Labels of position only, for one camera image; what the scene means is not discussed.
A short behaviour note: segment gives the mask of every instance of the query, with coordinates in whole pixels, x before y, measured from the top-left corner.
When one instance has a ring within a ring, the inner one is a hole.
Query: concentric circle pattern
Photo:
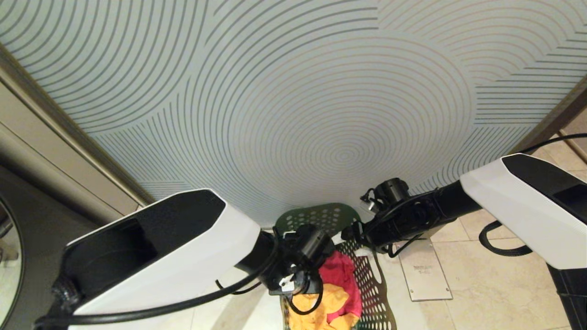
[[[211,187],[263,225],[500,157],[587,73],[586,23],[580,0],[0,2],[0,42],[151,194]]]

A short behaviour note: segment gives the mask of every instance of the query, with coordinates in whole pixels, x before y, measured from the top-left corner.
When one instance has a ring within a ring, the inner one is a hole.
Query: clothing
[[[361,292],[355,281],[354,271],[355,265],[353,261],[348,255],[342,254],[339,251],[335,251],[330,258],[326,259],[322,267],[320,267],[319,272],[320,277],[322,277],[322,282],[341,287],[349,295],[349,299],[341,309],[328,315],[326,320],[328,323],[348,313],[361,317],[361,313],[363,312]]]
[[[289,309],[291,330],[350,330],[363,311],[361,295],[353,272],[353,261],[338,251],[320,267],[323,293],[318,308],[308,315]],[[301,311],[314,306],[318,294],[293,296],[293,304]]]
[[[302,311],[314,306],[318,294],[293,296],[293,304]],[[349,294],[341,287],[324,284],[322,302],[318,308],[308,315],[298,315],[289,310],[289,327],[291,330],[349,330],[359,317],[354,314],[339,316],[327,322],[327,315],[338,312],[347,302]]]

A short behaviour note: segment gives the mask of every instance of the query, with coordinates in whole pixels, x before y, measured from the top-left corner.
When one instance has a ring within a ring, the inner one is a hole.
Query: pink cloth
[[[354,271],[355,265],[353,265],[353,261],[348,255],[344,255],[339,251],[335,251],[320,267],[319,272],[322,282],[339,286],[349,294],[349,299],[338,312],[327,315],[328,323],[347,313],[353,313],[357,317],[361,317],[361,312],[363,311],[361,293],[353,275]]]

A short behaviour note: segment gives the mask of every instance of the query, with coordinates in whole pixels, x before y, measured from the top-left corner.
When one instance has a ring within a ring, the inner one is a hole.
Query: perforated basket
[[[324,204],[308,208],[299,208],[284,213],[275,224],[280,232],[293,231],[302,224],[313,224],[322,228],[330,236],[334,236],[353,221],[359,221],[359,215],[350,206],[341,203]],[[357,257],[354,251],[360,245],[355,241],[347,241],[336,246],[336,249],[350,257],[355,264],[355,279],[361,292],[363,314],[353,329],[355,330],[396,330],[396,320],[387,301],[387,285],[383,271],[375,256],[375,264],[379,271],[381,283],[373,276],[367,257]],[[281,311],[284,316],[284,329],[289,329],[289,309],[285,298],[281,299]]]

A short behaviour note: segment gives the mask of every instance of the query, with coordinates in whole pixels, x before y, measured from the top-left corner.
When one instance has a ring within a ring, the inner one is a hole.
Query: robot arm
[[[531,156],[503,157],[418,196],[410,197],[399,179],[373,192],[362,199],[374,219],[342,236],[377,252],[394,256],[394,242],[484,207],[552,266],[587,268],[587,185]],[[333,249],[330,237],[311,225],[270,235],[211,190],[179,193],[70,243],[53,287],[58,298],[37,328],[158,328],[164,312],[244,286],[250,279],[192,298],[232,266],[257,277],[270,294],[319,292],[317,269]],[[130,320],[128,312],[134,321],[112,323]]]

